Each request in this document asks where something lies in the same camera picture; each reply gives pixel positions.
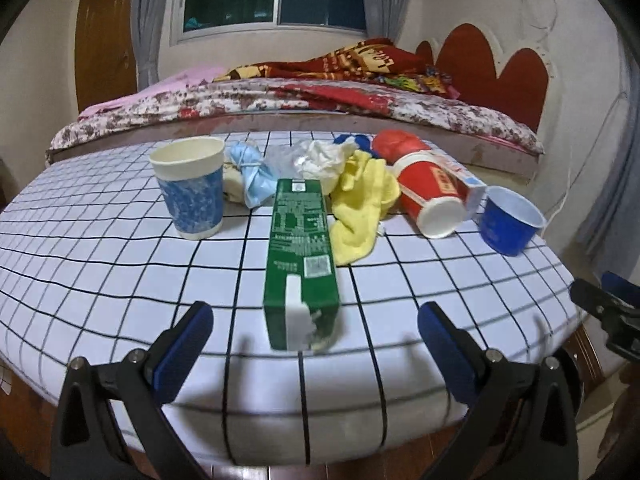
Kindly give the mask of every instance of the red blanket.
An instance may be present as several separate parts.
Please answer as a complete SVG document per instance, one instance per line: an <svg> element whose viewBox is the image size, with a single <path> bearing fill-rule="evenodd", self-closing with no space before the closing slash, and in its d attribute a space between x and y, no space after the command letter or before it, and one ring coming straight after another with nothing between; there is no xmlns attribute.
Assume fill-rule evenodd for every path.
<svg viewBox="0 0 640 480"><path fill-rule="evenodd" d="M448 75L387 38L361 41L308 61L241 66L216 81L253 77L362 81L449 99L460 95Z"/></svg>

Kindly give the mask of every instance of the wooden bed frame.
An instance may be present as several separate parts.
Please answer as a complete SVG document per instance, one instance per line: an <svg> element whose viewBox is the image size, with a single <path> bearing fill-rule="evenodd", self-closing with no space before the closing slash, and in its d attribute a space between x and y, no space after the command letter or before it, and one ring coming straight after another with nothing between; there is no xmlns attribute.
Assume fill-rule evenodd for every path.
<svg viewBox="0 0 640 480"><path fill-rule="evenodd" d="M497 76L494 49L474 25L464 23L450 33L438 56L423 41L416 54L429 64L449 73L461 93L460 100L499 110L538 132L549 83L547 65L531 48L517 51ZM447 130L403 123L392 119L355 116L331 112L287 112L233 114L175 123L155 124L92 140L51 154L54 162L118 146L180 139L207 134L254 131L330 131L376 134L386 128L399 128L432 140L462 164L499 170L528 179L535 176L538 156L482 137L454 134Z"/></svg>

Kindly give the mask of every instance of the screw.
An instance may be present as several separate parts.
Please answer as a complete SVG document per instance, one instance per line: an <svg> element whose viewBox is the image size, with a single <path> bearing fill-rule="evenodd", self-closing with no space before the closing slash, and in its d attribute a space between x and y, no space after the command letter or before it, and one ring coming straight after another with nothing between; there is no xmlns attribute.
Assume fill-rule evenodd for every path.
<svg viewBox="0 0 640 480"><path fill-rule="evenodd" d="M146 357L146 352L142 348L136 348L127 355L127 359L132 363L139 363Z"/></svg>
<svg viewBox="0 0 640 480"><path fill-rule="evenodd" d="M497 363L499 361L502 361L502 358L504 357L504 355L502 355L502 352L500 352L499 350L496 350L495 348L489 348L484 355L486 355L486 358L489 359L490 362L492 363Z"/></svg>
<svg viewBox="0 0 640 480"><path fill-rule="evenodd" d="M545 365L550 370L558 370L558 368L560 367L560 361L558 361L558 359L556 359L555 357L547 357L545 359Z"/></svg>
<svg viewBox="0 0 640 480"><path fill-rule="evenodd" d="M69 366L73 370L79 370L80 368L82 368L82 366L84 366L84 357L76 357L72 359L69 363Z"/></svg>

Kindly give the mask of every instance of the blue and white paper cup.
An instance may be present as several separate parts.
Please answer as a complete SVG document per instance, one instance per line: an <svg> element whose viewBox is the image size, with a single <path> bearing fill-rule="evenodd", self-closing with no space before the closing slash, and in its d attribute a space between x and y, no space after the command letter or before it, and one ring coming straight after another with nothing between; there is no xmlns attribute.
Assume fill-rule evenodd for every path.
<svg viewBox="0 0 640 480"><path fill-rule="evenodd" d="M225 143L212 137L176 140L149 155L175 229L202 240L222 225Z"/></svg>

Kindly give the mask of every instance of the paper cup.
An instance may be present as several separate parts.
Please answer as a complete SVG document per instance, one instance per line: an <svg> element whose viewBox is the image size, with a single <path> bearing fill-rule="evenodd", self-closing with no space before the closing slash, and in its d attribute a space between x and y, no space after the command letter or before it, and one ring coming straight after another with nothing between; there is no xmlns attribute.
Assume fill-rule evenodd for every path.
<svg viewBox="0 0 640 480"><path fill-rule="evenodd" d="M389 164L395 164L409 153L430 150L420 137L403 130L383 130L371 142L375 152Z"/></svg>
<svg viewBox="0 0 640 480"><path fill-rule="evenodd" d="M449 175L429 152L415 152L393 166L400 202L427 238L449 236L466 218L466 208Z"/></svg>
<svg viewBox="0 0 640 480"><path fill-rule="evenodd" d="M222 225L225 143L211 137L177 140L149 155L175 229L202 240Z"/></svg>
<svg viewBox="0 0 640 480"><path fill-rule="evenodd" d="M518 256L533 235L546 225L545 216L529 200L511 189L491 186L480 219L480 235L495 251Z"/></svg>

